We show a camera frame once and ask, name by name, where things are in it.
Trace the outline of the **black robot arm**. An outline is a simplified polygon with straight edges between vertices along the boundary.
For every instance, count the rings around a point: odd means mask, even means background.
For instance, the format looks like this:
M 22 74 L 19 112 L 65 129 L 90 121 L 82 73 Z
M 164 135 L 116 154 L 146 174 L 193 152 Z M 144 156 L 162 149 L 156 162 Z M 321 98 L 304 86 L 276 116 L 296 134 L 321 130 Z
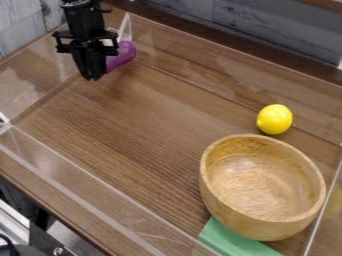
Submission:
M 118 33 L 106 28 L 102 0 L 62 0 L 69 29 L 55 31 L 57 51 L 71 54 L 82 76 L 100 80 L 108 72 L 108 57 L 120 55 Z

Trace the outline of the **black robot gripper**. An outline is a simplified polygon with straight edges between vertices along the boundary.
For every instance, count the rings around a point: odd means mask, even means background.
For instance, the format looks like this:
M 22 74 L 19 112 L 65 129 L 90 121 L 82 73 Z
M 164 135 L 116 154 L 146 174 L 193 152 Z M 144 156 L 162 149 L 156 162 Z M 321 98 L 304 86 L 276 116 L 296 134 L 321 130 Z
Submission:
M 73 53 L 79 72 L 86 80 L 100 80 L 108 70 L 108 57 L 120 54 L 118 34 L 106 28 L 104 15 L 113 9 L 104 9 L 100 1 L 63 1 L 69 29 L 53 33 L 59 53 Z M 93 75 L 82 50 L 94 48 Z

